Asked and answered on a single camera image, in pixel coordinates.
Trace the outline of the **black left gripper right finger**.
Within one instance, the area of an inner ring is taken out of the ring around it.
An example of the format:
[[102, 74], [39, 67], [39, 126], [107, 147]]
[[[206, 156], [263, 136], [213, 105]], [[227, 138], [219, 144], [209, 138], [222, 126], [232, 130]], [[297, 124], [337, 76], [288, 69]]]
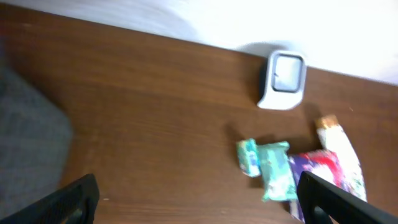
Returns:
[[321, 177], [304, 171], [297, 195], [306, 224], [397, 224], [397, 217], [345, 192]]

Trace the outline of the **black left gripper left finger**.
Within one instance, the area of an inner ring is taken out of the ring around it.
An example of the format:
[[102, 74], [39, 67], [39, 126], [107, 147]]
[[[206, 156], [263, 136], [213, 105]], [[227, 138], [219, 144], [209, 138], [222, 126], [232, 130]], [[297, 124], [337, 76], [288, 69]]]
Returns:
[[1, 224], [93, 223], [100, 199], [93, 174], [36, 201], [1, 220]]

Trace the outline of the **red purple tissue pack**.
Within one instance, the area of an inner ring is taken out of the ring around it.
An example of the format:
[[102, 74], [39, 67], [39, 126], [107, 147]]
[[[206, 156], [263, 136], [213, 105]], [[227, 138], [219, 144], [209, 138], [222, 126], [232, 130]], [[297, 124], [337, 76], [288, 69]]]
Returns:
[[289, 156], [289, 165], [296, 187], [299, 184], [301, 173], [309, 171], [349, 192], [348, 181], [335, 152], [317, 150], [291, 155]]

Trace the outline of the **teal wet wipes pack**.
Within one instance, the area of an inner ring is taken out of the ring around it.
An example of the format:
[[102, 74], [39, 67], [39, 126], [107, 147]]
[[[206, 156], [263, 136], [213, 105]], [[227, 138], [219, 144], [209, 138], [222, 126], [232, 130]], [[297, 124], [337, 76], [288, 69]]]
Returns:
[[296, 185], [289, 165], [287, 141], [257, 147], [257, 157], [264, 181], [262, 200], [285, 202], [297, 200]]

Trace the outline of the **white pouch with cork cap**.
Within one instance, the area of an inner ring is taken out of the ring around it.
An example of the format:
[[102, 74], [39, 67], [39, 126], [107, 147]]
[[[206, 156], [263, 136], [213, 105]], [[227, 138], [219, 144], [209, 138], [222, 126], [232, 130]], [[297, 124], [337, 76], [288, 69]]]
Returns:
[[315, 121], [317, 134], [324, 149], [334, 152], [343, 169], [345, 190], [367, 202], [366, 188], [360, 161], [335, 115], [327, 115]]

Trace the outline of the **small green tissue pack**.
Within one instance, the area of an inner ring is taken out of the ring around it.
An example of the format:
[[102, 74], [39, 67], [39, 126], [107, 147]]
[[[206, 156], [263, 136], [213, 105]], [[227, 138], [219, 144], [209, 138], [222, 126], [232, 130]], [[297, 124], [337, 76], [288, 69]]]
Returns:
[[261, 170], [257, 156], [257, 144], [254, 139], [246, 139], [236, 143], [239, 167], [251, 177], [259, 177]]

